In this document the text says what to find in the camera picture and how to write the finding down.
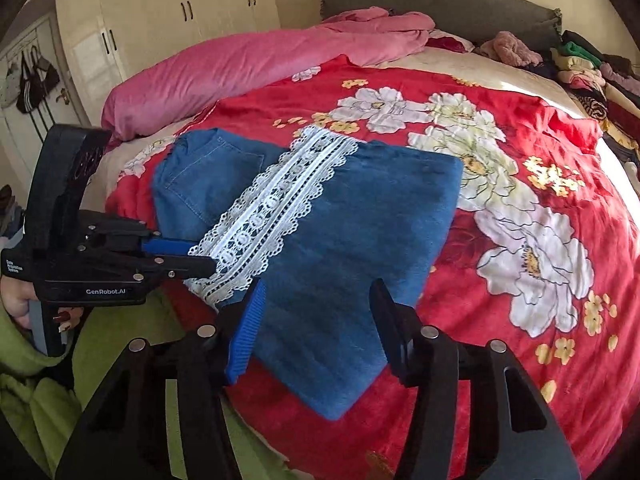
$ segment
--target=gray headboard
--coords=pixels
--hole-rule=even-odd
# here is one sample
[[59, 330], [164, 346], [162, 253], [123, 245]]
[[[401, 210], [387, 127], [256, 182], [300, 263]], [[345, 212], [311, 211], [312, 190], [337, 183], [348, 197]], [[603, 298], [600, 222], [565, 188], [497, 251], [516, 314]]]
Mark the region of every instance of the gray headboard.
[[545, 9], [526, 0], [321, 0], [321, 15], [325, 19], [371, 6], [393, 9], [396, 14], [418, 10], [431, 16], [436, 28], [476, 44], [501, 30], [512, 32], [533, 50], [560, 43], [560, 9]]

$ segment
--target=white flower print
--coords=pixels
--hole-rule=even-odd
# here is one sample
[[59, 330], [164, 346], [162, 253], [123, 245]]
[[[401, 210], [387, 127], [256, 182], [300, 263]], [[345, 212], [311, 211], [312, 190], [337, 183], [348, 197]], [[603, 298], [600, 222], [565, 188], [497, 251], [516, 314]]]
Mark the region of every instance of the white flower print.
[[490, 294], [511, 294], [511, 323], [531, 337], [552, 322], [569, 332], [578, 321], [572, 297], [587, 296], [593, 285], [593, 266], [577, 238], [569, 217], [535, 206], [525, 223], [496, 218], [482, 210], [474, 217], [478, 228], [498, 246], [478, 261], [478, 275]]
[[447, 153], [462, 160], [458, 208], [464, 211], [489, 209], [499, 217], [518, 218], [538, 202], [529, 186], [511, 177], [518, 173], [516, 162], [495, 143], [479, 142], [466, 128], [429, 126], [423, 135], [409, 133], [408, 143], [418, 150]]
[[379, 90], [360, 88], [355, 97], [338, 101], [339, 108], [329, 112], [336, 121], [368, 119], [367, 128], [379, 134], [392, 134], [406, 127], [407, 123], [429, 123], [425, 113], [427, 105], [405, 101], [402, 94], [385, 86]]
[[163, 137], [152, 144], [148, 145], [144, 150], [138, 153], [134, 158], [127, 162], [118, 176], [118, 181], [127, 175], [135, 175], [140, 178], [145, 173], [145, 164], [156, 153], [162, 152], [169, 144], [175, 142], [175, 136]]
[[476, 105], [464, 94], [433, 94], [426, 104], [430, 121], [438, 126], [466, 128], [479, 139], [505, 140], [504, 133], [495, 125], [494, 116]]
[[306, 79], [311, 79], [318, 72], [320, 72], [320, 67], [319, 66], [313, 66], [311, 68], [307, 68], [306, 70], [303, 70], [302, 72], [298, 72], [297, 74], [294, 74], [293, 76], [291, 76], [291, 80], [292, 81], [304, 81]]

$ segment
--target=beige mattress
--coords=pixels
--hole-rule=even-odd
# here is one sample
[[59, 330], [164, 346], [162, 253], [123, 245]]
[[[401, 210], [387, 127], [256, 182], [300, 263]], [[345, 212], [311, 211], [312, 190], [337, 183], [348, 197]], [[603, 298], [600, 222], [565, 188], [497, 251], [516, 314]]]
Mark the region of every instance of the beige mattress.
[[[525, 70], [492, 61], [476, 54], [457, 54], [448, 50], [427, 47], [423, 52], [406, 56], [392, 62], [377, 65], [379, 68], [408, 68], [449, 74], [478, 83], [487, 88], [520, 92], [539, 96], [547, 103], [559, 108], [576, 119], [585, 118], [562, 87], [549, 79]], [[104, 202], [115, 189], [118, 176], [124, 165], [158, 139], [170, 136], [187, 124], [191, 118], [166, 126], [158, 133], [125, 142], [104, 156], [95, 175], [87, 186], [82, 208], [104, 211]], [[640, 226], [640, 200], [634, 192], [625, 171], [613, 152], [601, 139], [596, 150], [601, 158], [602, 170], [620, 192], [636, 225]]]

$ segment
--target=red bedsheet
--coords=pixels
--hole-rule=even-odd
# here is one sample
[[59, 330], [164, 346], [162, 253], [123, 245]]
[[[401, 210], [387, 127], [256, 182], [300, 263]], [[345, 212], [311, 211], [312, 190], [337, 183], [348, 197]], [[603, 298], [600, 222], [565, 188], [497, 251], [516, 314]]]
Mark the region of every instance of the red bedsheet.
[[[184, 130], [220, 127], [287, 146], [304, 124], [317, 123], [461, 158], [459, 209], [417, 311], [457, 340], [506, 341], [589, 475], [640, 399], [638, 229], [594, 154], [595, 121], [572, 120], [516, 92], [358, 68], [345, 57], [313, 72], [222, 100]], [[168, 142], [138, 157], [108, 210], [153, 224], [149, 182]], [[185, 327], [211, 318], [181, 285], [168, 289]], [[385, 370], [341, 420], [329, 422], [255, 360], [228, 394], [292, 468], [326, 480], [363, 479], [367, 460], [394, 468], [415, 398]], [[464, 465], [468, 400], [461, 386], [452, 475]]]

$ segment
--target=red fingernail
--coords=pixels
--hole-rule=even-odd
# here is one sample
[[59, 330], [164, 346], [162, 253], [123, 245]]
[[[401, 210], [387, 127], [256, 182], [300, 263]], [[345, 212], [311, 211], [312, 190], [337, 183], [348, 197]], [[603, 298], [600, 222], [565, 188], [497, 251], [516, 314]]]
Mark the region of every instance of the red fingernail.
[[66, 310], [59, 312], [56, 317], [53, 318], [53, 321], [56, 323], [64, 323], [65, 321], [69, 321], [71, 319], [71, 314], [69, 314]]

